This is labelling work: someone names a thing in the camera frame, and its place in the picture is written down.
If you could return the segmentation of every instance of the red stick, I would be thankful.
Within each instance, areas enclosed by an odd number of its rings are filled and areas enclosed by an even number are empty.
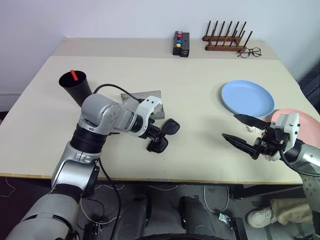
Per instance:
[[[77,77],[77,74],[76,74],[76,72],[75,72],[75,70],[70,70],[70,73],[71,73],[71,75],[72,75],[72,77],[73,77],[73,79],[75,80],[75,81],[78,81],[79,79],[78,79],[78,77]]]

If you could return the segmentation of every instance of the black cylinder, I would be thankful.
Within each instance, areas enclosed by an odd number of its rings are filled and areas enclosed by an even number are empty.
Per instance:
[[[74,71],[78,80],[75,80],[71,72],[63,74],[59,79],[59,84],[63,87],[76,103],[81,107],[84,100],[92,94],[88,85],[87,76],[83,71]]]
[[[101,152],[107,136],[88,131],[76,125],[70,145],[81,152],[98,154]]]

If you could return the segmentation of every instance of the black cup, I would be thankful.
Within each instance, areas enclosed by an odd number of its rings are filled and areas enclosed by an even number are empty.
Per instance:
[[[81,107],[84,100],[92,94],[88,85],[87,76],[83,71],[74,71],[78,80],[75,80],[71,72],[63,74],[59,79],[59,84],[63,87],[76,103]]]

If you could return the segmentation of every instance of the cable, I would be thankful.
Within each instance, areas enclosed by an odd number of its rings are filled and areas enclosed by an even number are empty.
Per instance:
[[[176,189],[178,187],[178,185],[174,186],[173,188],[169,188],[169,189],[163,189],[163,188],[159,188],[159,187],[156,187],[156,186],[152,186],[152,185],[148,185],[150,188],[154,188],[154,189],[158,189],[158,190],[161,190],[161,191],[171,191],[173,189]]]
[[[101,185],[95,187],[94,189],[98,189],[98,188],[100,188],[101,186],[104,186],[104,187],[109,188],[109,189],[114,189],[113,187],[108,186],[108,185],[105,185],[105,184],[101,184]],[[117,188],[117,190],[121,190],[121,189],[123,189],[124,187],[125,187],[125,184],[123,184],[121,187]]]
[[[102,206],[102,215],[101,215],[101,220],[102,220],[104,215],[105,215],[105,206],[103,205],[103,203],[98,201],[98,200],[95,200],[95,199],[90,199],[90,198],[85,198],[85,199],[89,200],[89,201],[93,201],[93,202],[99,203]]]
[[[131,98],[133,98],[134,100],[138,101],[139,103],[142,103],[142,101],[144,100],[144,99],[137,98],[137,97],[133,96],[130,92],[124,90],[122,87],[119,87],[119,86],[114,85],[114,84],[109,84],[109,83],[102,84],[102,85],[98,86],[98,87],[94,90],[93,94],[96,94],[96,93],[97,93],[100,89],[102,89],[103,87],[114,87],[114,88],[116,88],[116,89],[119,89],[119,90],[121,90],[122,92],[128,94],[128,95],[129,95]]]
[[[0,195],[0,197],[3,197],[3,198],[9,198],[11,196],[11,194],[16,190],[16,188],[14,186],[12,186],[9,182],[8,182],[8,179],[7,177],[5,177],[5,181],[6,181],[6,184],[12,188],[12,191],[9,193],[9,195]]]
[[[104,169],[104,166],[102,165],[102,162],[101,162],[101,159],[99,157],[99,165],[101,167],[101,170],[102,172],[104,173],[104,175],[106,176],[106,178],[109,180],[110,184],[112,185],[114,191],[115,191],[115,194],[116,196],[118,197],[118,213],[116,215],[116,218],[115,218],[115,222],[114,222],[114,225],[113,225],[113,229],[112,229],[112,233],[111,233],[111,236],[110,236],[110,240],[112,240],[114,238],[114,234],[115,234],[115,231],[116,231],[116,227],[117,227],[117,224],[118,224],[118,221],[119,221],[119,217],[120,217],[120,212],[121,212],[121,198],[120,198],[120,195],[119,195],[119,192],[116,188],[116,186],[114,185],[114,183],[112,182],[111,178],[108,176],[107,172],[105,171]]]
[[[77,225],[77,226],[78,226],[78,228],[80,228],[82,231],[84,231],[84,230],[85,230],[83,227],[81,227],[81,226],[79,225],[79,223],[77,223],[76,225]]]
[[[320,177],[319,173],[310,173],[310,172],[302,171],[302,170],[299,170],[297,167],[292,166],[289,163],[288,159],[286,158],[283,149],[279,149],[279,153],[280,153],[281,159],[285,163],[285,165],[287,165],[290,169],[297,172],[298,174],[302,174],[302,175],[306,175],[306,176],[310,176],[310,177]]]
[[[113,187],[108,186],[108,185],[105,185],[105,184],[103,184],[103,186],[106,187],[106,188],[108,188],[108,189],[114,189]],[[125,185],[123,184],[122,187],[117,188],[117,190],[121,190],[121,189],[123,189],[124,187],[125,187]]]
[[[226,199],[226,204],[225,204],[225,207],[222,209],[222,210],[219,210],[219,211],[214,211],[212,209],[209,208],[208,204],[207,204],[207,200],[206,200],[206,185],[203,186],[203,198],[204,198],[204,203],[205,203],[205,206],[208,208],[208,210],[212,213],[222,213],[224,210],[226,210],[228,208],[228,205],[229,205],[229,197],[230,197],[230,191],[229,191],[229,188],[226,187],[227,191],[228,191],[228,195],[227,195],[227,199]]]
[[[80,234],[77,231],[75,231],[75,235],[76,235],[76,239],[80,240]]]
[[[109,224],[109,223],[111,223],[112,221],[114,221],[114,220],[116,220],[118,218],[118,216],[116,216],[116,217],[112,218],[110,221],[106,221],[106,222],[94,221],[85,212],[84,207],[82,206],[82,198],[80,198],[80,207],[81,207],[81,210],[82,210],[83,214],[86,216],[86,218],[89,219],[91,222],[93,222],[95,224],[102,224],[102,225]]]

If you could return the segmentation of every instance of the sunglasses lens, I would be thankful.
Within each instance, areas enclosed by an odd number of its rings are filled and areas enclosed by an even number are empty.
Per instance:
[[[177,123],[175,120],[170,118],[168,121],[164,123],[164,125],[161,128],[161,131],[163,135],[166,135],[166,134],[173,135],[178,132],[179,128],[180,128],[179,123]]]
[[[159,142],[151,141],[146,148],[149,152],[162,153],[168,146],[168,140],[165,137],[160,138]]]

